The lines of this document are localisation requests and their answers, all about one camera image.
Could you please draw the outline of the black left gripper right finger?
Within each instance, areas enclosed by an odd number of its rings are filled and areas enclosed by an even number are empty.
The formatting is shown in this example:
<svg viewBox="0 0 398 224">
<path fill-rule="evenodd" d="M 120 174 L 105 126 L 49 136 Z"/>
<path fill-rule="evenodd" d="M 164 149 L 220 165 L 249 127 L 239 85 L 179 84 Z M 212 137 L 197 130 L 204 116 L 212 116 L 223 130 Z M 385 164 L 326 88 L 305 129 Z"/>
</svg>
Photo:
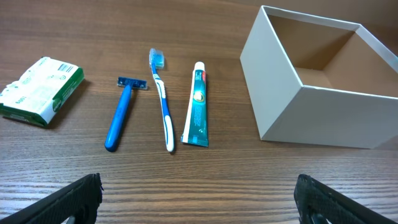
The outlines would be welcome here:
<svg viewBox="0 0 398 224">
<path fill-rule="evenodd" d="M 300 224 L 397 224 L 306 174 L 294 190 Z"/>
</svg>

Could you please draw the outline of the blue disposable razor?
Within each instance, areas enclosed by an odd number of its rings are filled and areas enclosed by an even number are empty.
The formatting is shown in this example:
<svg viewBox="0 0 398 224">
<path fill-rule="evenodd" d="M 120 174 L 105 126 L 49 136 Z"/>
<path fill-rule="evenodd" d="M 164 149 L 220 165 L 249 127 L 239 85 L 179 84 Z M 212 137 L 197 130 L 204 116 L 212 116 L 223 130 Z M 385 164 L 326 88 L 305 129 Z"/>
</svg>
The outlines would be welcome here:
<svg viewBox="0 0 398 224">
<path fill-rule="evenodd" d="M 125 115 L 129 107 L 129 102 L 132 95 L 133 89 L 146 90 L 147 81 L 139 80 L 135 78 L 119 77 L 117 80 L 117 86 L 123 87 L 123 92 L 119 99 L 116 111 L 113 116 L 113 120 L 109 127 L 107 137 L 104 142 L 104 147 L 109 152 L 114 152 L 118 146 L 120 133 L 123 127 Z"/>
</svg>

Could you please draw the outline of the green white soap pack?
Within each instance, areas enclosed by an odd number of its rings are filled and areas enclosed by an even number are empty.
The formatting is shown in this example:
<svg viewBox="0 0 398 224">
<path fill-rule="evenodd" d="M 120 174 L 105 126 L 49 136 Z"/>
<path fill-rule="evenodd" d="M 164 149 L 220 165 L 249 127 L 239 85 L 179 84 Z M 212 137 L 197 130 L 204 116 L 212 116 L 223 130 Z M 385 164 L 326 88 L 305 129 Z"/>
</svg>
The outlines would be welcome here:
<svg viewBox="0 0 398 224">
<path fill-rule="evenodd" d="M 42 57 L 1 92 L 1 116 L 46 127 L 84 80 L 77 65 Z"/>
</svg>

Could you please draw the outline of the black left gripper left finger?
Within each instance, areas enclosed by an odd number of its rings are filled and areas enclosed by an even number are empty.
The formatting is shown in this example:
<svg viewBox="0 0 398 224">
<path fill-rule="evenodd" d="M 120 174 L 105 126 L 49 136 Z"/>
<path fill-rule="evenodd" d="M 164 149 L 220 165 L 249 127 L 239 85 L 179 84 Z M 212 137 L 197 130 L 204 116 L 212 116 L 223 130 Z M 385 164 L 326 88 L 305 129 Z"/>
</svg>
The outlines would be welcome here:
<svg viewBox="0 0 398 224">
<path fill-rule="evenodd" d="M 102 190 L 100 174 L 88 174 L 1 223 L 95 223 Z"/>
</svg>

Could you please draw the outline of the teal toothpaste tube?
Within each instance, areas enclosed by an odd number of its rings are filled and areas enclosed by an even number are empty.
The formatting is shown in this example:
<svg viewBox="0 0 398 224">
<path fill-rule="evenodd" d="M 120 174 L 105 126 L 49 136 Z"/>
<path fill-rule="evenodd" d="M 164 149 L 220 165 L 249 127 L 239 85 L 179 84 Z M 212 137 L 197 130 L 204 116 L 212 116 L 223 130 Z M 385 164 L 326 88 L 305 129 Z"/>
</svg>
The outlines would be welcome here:
<svg viewBox="0 0 398 224">
<path fill-rule="evenodd" d="M 208 147 L 208 123 L 206 108 L 206 71 L 203 62 L 196 62 L 192 72 L 192 85 L 187 117 L 181 142 Z"/>
</svg>

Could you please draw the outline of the blue white toothbrush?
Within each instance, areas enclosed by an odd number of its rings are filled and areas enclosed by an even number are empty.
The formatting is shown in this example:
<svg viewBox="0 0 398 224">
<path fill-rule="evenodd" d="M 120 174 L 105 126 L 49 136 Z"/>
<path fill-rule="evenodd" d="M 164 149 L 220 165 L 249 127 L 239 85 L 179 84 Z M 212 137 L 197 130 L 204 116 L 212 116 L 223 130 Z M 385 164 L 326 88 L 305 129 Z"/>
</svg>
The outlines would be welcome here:
<svg viewBox="0 0 398 224">
<path fill-rule="evenodd" d="M 166 149 L 172 153 L 175 149 L 174 143 L 174 129 L 172 126 L 172 120 L 170 117 L 169 107 L 167 104 L 167 95 L 165 91 L 165 85 L 162 79 L 159 77 L 157 73 L 158 68 L 164 68 L 165 66 L 165 58 L 163 52 L 156 49 L 150 49 L 149 51 L 149 65 L 152 72 L 152 77 L 155 81 L 155 85 L 157 87 L 157 91 L 160 98 L 160 105 L 162 110 L 162 120 L 164 124 L 164 133 L 165 133 L 165 144 Z"/>
</svg>

